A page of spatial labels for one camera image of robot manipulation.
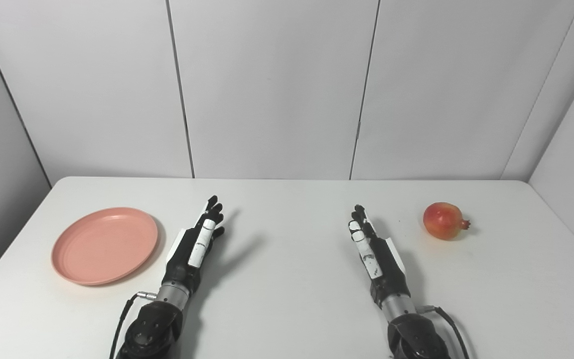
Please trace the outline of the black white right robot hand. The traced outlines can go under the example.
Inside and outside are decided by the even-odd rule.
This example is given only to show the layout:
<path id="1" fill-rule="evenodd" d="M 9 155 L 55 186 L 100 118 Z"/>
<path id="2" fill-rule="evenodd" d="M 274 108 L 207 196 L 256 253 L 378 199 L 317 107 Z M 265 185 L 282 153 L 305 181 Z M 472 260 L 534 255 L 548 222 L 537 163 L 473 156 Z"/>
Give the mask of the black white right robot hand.
<path id="1" fill-rule="evenodd" d="M 370 295 L 379 308 L 390 296 L 410 297 L 405 266 L 391 239 L 377 235 L 365 208 L 356 204 L 348 223 L 351 239 L 371 280 Z"/>

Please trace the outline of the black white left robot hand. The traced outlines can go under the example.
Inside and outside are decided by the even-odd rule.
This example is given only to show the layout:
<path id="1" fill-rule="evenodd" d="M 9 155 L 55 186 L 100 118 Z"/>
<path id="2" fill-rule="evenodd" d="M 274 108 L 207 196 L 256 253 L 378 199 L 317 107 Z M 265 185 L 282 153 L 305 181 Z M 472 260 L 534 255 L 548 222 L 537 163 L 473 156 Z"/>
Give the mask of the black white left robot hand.
<path id="1" fill-rule="evenodd" d="M 223 235 L 221 226 L 224 215 L 223 205 L 217 195 L 213 195 L 205 205 L 196 224 L 182 232 L 167 261 L 162 284 L 175 284 L 184 287 L 188 295 L 196 293 L 201 282 L 201 265 L 210 253 L 215 239 Z"/>

